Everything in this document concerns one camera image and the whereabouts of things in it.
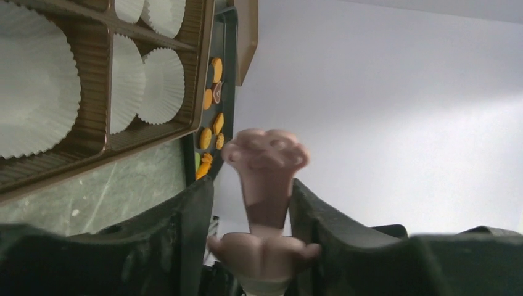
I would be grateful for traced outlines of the orange swirl cookie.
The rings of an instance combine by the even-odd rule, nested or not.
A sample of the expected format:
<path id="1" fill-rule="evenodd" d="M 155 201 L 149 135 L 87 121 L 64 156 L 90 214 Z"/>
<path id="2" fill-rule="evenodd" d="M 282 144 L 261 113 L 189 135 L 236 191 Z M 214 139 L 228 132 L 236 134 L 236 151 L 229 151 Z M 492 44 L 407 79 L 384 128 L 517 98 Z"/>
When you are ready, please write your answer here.
<path id="1" fill-rule="evenodd" d="M 223 133 L 217 134 L 216 143 L 215 143 L 216 150 L 221 150 L 223 148 L 224 144 L 225 144 L 224 134 Z"/>

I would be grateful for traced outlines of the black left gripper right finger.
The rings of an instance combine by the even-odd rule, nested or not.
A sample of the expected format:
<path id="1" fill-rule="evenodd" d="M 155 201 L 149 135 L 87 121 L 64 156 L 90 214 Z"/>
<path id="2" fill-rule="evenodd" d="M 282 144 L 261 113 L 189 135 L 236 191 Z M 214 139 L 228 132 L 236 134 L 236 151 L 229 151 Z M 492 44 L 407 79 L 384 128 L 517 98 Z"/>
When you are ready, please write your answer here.
<path id="1" fill-rule="evenodd" d="M 367 227 L 299 180 L 290 200 L 292 235 L 317 243 L 317 262 L 289 295 L 521 295 L 522 236 L 478 226 L 409 236 L 400 224 Z"/>

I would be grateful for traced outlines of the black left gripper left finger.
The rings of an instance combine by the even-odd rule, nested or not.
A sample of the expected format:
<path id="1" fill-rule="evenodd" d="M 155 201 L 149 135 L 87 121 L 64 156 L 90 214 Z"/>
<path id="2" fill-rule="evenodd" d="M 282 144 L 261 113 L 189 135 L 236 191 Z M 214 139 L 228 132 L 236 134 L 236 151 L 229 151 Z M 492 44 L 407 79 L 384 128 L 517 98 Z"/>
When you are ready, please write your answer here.
<path id="1" fill-rule="evenodd" d="M 197 295 L 213 181 L 96 234 L 1 226 L 2 295 Z"/>

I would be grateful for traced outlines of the pink cat-paw tongs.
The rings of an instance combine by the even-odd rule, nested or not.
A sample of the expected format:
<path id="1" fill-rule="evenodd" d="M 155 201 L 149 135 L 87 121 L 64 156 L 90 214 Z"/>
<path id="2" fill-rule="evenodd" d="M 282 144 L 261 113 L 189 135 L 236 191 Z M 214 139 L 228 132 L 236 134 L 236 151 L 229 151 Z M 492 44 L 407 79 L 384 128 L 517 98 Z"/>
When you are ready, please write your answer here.
<path id="1" fill-rule="evenodd" d="M 321 253 L 318 244 L 283 236 L 293 178 L 308 165 L 309 153 L 287 131 L 244 129 L 221 156 L 239 175 L 249 232 L 210 236 L 207 247 L 246 295 L 284 295 Z"/>

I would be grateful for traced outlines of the black sandwich cookie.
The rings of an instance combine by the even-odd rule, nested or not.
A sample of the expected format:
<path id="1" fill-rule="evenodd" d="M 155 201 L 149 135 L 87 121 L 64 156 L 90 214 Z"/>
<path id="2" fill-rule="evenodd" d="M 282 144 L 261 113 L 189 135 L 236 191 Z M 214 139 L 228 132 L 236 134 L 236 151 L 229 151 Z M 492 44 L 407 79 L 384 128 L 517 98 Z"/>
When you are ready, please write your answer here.
<path id="1" fill-rule="evenodd" d="M 214 74 L 215 74 L 214 66 L 212 64 L 209 64 L 208 68 L 207 68 L 207 78 L 206 78 L 206 84 L 205 84 L 205 87 L 207 89 L 210 89 L 213 85 Z"/>

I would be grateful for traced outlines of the small round orange cookie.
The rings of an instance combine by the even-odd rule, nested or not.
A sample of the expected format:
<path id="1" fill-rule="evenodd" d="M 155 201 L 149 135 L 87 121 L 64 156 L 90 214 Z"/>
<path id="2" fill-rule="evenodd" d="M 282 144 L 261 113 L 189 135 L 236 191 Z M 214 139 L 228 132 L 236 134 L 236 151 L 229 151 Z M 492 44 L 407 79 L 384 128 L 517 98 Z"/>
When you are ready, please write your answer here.
<path id="1" fill-rule="evenodd" d="M 203 109 L 208 110 L 213 104 L 213 91 L 211 89 L 206 89 L 204 93 L 203 100 Z"/>

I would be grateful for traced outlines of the brown divided cookie box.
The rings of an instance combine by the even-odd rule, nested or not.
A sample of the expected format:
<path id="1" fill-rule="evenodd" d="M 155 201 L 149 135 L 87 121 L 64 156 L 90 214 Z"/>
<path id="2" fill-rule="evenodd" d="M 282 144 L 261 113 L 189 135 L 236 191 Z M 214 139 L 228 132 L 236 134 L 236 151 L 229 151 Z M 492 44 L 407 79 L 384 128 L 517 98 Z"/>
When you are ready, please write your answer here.
<path id="1" fill-rule="evenodd" d="M 5 1 L 35 10 L 57 25 L 71 47 L 81 83 L 78 116 L 72 130 L 53 148 L 20 158 L 1 157 L 1 200 L 77 175 L 146 147 L 195 132 L 202 121 L 213 1 L 186 1 L 174 38 L 156 33 L 140 17 L 120 20 L 113 1 Z M 184 68 L 184 101 L 174 119 L 159 125 L 138 113 L 123 131 L 110 133 L 113 37 L 133 40 L 143 58 L 158 48 L 176 51 Z"/>

